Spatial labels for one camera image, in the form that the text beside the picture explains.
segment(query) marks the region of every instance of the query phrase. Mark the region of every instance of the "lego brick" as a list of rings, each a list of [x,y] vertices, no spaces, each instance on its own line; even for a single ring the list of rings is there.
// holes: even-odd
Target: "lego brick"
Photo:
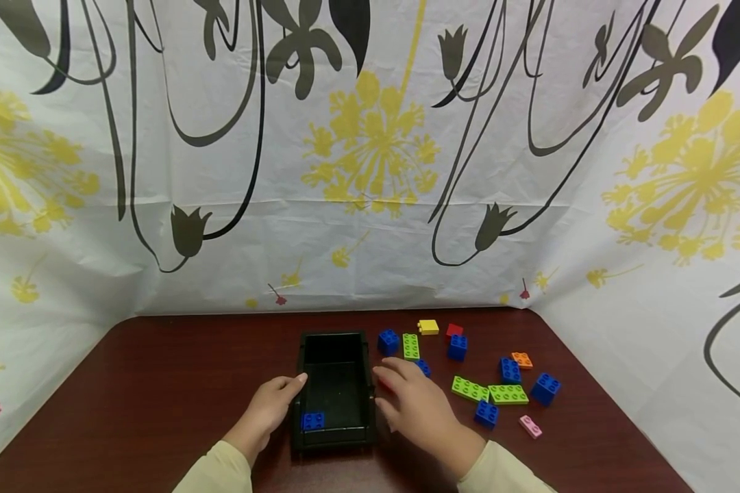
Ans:
[[[452,336],[449,339],[449,348],[447,356],[451,359],[462,362],[467,357],[468,341],[464,336]]]
[[[439,324],[435,320],[420,320],[417,327],[423,336],[437,336],[439,333]]]
[[[532,439],[537,440],[537,438],[543,434],[543,431],[540,430],[540,426],[537,426],[529,416],[527,415],[521,416],[519,418],[519,422],[521,426],[523,427],[523,429],[525,429],[526,432],[529,433]]]
[[[320,430],[323,428],[325,416],[323,412],[307,412],[301,415],[301,429],[304,431]]]
[[[403,334],[403,358],[407,359],[409,362],[415,362],[419,359],[419,341],[417,339],[417,334]]]
[[[424,362],[424,359],[417,359],[415,363],[418,367],[420,367],[422,373],[424,373],[427,378],[430,378],[430,367],[427,363]]]
[[[526,353],[513,353],[513,360],[519,364],[519,368],[522,370],[531,370],[534,368],[532,360],[529,359],[529,355]]]
[[[474,420],[480,425],[493,430],[496,420],[499,418],[499,408],[488,404],[488,401],[480,401],[477,404],[477,411],[474,412]]]
[[[488,401],[491,396],[488,388],[469,382],[469,380],[460,378],[458,375],[455,375],[455,378],[452,379],[452,392],[459,396],[464,396],[471,401],[475,401],[475,403],[479,403],[482,400]]]
[[[501,358],[499,361],[499,373],[502,375],[502,384],[521,385],[521,369],[510,358]]]
[[[529,404],[529,398],[520,385],[488,385],[488,391],[494,404]]]
[[[540,378],[537,379],[535,385],[532,387],[532,391],[529,395],[532,399],[539,401],[544,406],[550,406],[554,400],[556,393],[562,388],[562,384],[559,380],[551,377],[547,373],[542,373]]]
[[[447,338],[448,344],[449,341],[452,341],[452,336],[463,336],[463,327],[455,325],[454,323],[449,324],[447,326],[447,333],[444,335],[444,337]]]
[[[390,357],[395,354],[400,348],[400,337],[397,337],[395,331],[386,329],[378,336],[378,350],[385,357]]]

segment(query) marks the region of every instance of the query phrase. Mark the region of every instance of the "white curtain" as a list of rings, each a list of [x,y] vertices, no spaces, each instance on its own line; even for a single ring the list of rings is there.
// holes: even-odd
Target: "white curtain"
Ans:
[[[0,0],[0,450],[128,316],[474,305],[740,492],[740,0]]]

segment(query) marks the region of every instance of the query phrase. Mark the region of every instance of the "red lego brick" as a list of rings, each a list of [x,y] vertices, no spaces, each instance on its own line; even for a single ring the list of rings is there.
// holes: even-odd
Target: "red lego brick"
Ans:
[[[452,336],[463,336],[463,327],[455,325],[454,323],[449,324],[447,327],[447,333],[444,335],[447,338],[447,343],[452,341]]]

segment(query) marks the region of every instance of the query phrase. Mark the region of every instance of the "beige sleeve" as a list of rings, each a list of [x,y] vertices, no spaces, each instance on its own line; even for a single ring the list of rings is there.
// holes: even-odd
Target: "beige sleeve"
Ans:
[[[219,441],[195,462],[173,493],[252,493],[250,473],[244,455]]]
[[[488,442],[467,475],[458,482],[460,493],[555,493],[512,453]]]

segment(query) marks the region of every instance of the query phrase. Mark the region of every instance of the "black bin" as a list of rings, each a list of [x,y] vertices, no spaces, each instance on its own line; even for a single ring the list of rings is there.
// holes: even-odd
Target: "black bin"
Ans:
[[[305,333],[297,372],[307,372],[293,401],[291,446],[304,452],[375,442],[375,386],[364,332]],[[323,428],[304,431],[304,414],[323,412]]]

